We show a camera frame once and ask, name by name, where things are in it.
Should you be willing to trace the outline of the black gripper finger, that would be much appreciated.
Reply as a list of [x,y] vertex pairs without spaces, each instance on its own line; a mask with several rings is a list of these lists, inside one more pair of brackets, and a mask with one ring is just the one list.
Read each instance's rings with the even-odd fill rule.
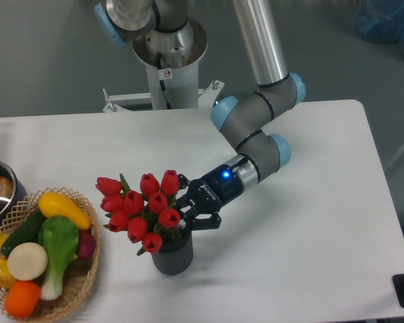
[[189,209],[188,211],[180,211],[181,219],[184,221],[184,231],[201,231],[218,229],[222,223],[222,218],[218,212],[213,212],[209,217],[198,219],[199,214]]
[[[184,192],[190,185],[191,181],[183,174],[178,174],[179,192]],[[187,192],[176,197],[175,207],[188,207],[191,205],[191,198],[187,196]]]

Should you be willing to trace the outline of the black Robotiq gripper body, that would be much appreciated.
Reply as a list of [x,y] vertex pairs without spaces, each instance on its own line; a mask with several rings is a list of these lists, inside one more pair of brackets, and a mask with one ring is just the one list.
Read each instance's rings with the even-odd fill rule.
[[201,178],[192,180],[183,195],[195,215],[218,212],[244,192],[238,175],[239,164],[222,164]]

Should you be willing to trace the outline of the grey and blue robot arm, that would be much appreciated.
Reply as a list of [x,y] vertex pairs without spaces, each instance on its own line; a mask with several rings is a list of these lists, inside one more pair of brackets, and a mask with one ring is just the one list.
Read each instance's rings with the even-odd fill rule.
[[[290,73],[267,1],[233,3],[257,90],[238,100],[216,102],[210,118],[236,156],[196,180],[182,179],[186,193],[176,210],[181,227],[220,226],[219,210],[284,167],[290,147],[263,127],[306,95],[301,78]],[[194,108],[199,101],[199,61],[207,49],[202,25],[188,15],[186,1],[100,1],[95,16],[115,44],[132,44],[145,65],[152,108]]]

